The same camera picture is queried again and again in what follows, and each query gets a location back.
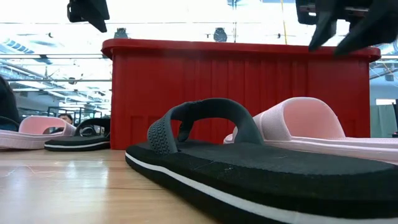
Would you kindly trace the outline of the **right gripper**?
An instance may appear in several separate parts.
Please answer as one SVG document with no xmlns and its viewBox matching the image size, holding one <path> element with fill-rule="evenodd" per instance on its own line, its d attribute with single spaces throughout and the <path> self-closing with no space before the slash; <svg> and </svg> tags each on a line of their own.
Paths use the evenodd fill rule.
<svg viewBox="0 0 398 224">
<path fill-rule="evenodd" d="M 330 3 L 337 2 L 333 12 Z M 372 45 L 391 43 L 397 38 L 397 0 L 296 0 L 300 24 L 316 24 L 309 51 L 315 51 L 336 34 L 337 19 L 360 20 L 338 44 L 336 55 L 348 54 Z"/>
</svg>

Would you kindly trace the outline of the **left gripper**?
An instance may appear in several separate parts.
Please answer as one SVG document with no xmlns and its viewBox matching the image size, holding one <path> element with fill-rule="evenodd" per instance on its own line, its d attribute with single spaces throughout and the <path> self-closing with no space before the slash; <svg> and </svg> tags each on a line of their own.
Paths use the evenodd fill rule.
<svg viewBox="0 0 398 224">
<path fill-rule="evenodd" d="M 100 32 L 107 32 L 105 21 L 109 20 L 109 11 L 106 0 L 77 0 L 76 6 L 84 20 Z M 78 22 L 78 16 L 73 10 L 72 2 L 67 4 L 67 17 L 70 22 Z"/>
</svg>

